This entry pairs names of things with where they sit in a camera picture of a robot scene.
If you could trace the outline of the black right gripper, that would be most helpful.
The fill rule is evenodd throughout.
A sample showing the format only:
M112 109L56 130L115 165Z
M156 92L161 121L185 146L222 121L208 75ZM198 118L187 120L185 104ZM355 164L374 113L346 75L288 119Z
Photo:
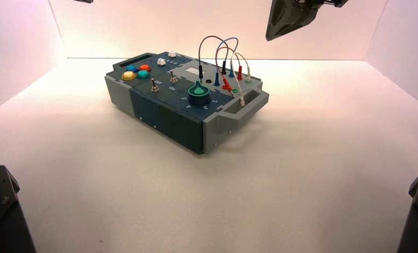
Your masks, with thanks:
M348 0L272 0L265 38L274 40L310 24L317 15L320 5L341 8Z

